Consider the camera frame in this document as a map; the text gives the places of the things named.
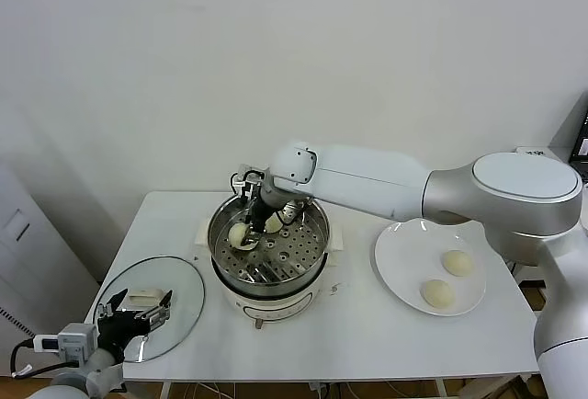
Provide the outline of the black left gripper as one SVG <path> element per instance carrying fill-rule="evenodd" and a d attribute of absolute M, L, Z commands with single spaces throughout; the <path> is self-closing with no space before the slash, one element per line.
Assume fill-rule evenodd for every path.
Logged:
<path fill-rule="evenodd" d="M 95 309 L 95 319 L 99 319 L 98 347 L 112 356 L 123 356 L 134 337 L 147 335 L 148 322 L 150 325 L 163 325 L 170 318 L 172 291 L 168 291 L 157 305 L 140 313 L 117 311 L 126 295 L 127 290 L 124 289 L 107 302 L 100 302 Z"/>

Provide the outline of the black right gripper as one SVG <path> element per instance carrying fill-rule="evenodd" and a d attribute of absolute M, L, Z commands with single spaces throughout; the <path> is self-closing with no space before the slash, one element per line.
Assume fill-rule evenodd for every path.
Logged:
<path fill-rule="evenodd" d="M 258 196 L 251 206 L 251 228 L 252 232 L 247 231 L 241 241 L 241 249 L 249 251 L 256 248 L 260 240 L 260 233 L 266 228 L 266 221 L 276 212 L 276 209 L 264 202 L 261 196 Z"/>

